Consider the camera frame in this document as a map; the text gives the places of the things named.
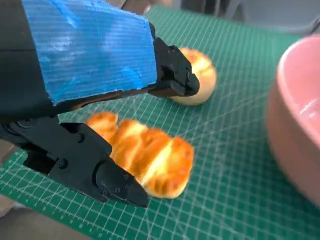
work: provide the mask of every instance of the baked pastry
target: baked pastry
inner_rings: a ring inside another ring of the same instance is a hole
[[[180,48],[180,51],[191,63],[192,73],[199,80],[199,91],[193,96],[172,96],[170,98],[186,106],[203,104],[215,90],[217,81],[216,69],[211,59],[202,52],[189,48]]]
[[[110,157],[132,174],[149,195],[173,199],[186,187],[193,166],[194,148],[180,137],[148,128],[133,119],[117,126],[118,116],[94,114],[86,123],[112,145]]]

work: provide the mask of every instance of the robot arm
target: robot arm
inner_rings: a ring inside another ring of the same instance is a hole
[[[59,123],[58,114],[140,93],[192,96],[199,90],[199,81],[190,62],[176,46],[167,46],[156,37],[150,24],[155,83],[53,104],[23,1],[0,0],[0,11],[4,36],[0,39],[0,138],[27,152],[23,165],[68,188],[100,202],[113,199],[146,207],[147,193],[110,158],[111,145],[84,123]]]

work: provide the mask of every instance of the screw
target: screw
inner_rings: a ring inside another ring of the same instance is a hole
[[[76,140],[78,143],[82,143],[85,140],[85,135],[80,133],[78,136],[76,136]]]
[[[59,161],[58,164],[60,169],[65,169],[68,166],[68,161],[65,159],[62,159]]]

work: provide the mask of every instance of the bowl rim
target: bowl rim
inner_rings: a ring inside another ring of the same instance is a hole
[[[286,81],[283,80],[285,78],[284,66],[285,66],[286,59],[287,59],[289,53],[291,53],[298,46],[303,45],[309,41],[318,41],[320,44],[320,34],[314,34],[314,35],[303,37],[288,47],[288,49],[283,53],[283,55],[281,56],[281,58],[279,60],[279,63],[277,66],[277,71],[276,71],[276,82],[277,82],[277,85],[279,86],[279,93],[282,96],[284,104],[289,109],[290,114],[293,116],[295,121],[298,123],[298,125],[300,126],[302,131],[320,149],[320,133],[317,131],[313,131],[314,127],[311,125],[310,122],[302,120],[302,118],[300,116],[300,112],[295,108],[295,106],[293,104],[293,100],[292,100],[291,94],[288,90]]]

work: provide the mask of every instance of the black plastic bracket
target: black plastic bracket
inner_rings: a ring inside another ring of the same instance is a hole
[[[109,157],[111,145],[84,123],[59,124],[58,117],[43,117],[2,125],[0,133],[27,151],[26,167],[57,183],[102,203],[148,205],[142,186]]]

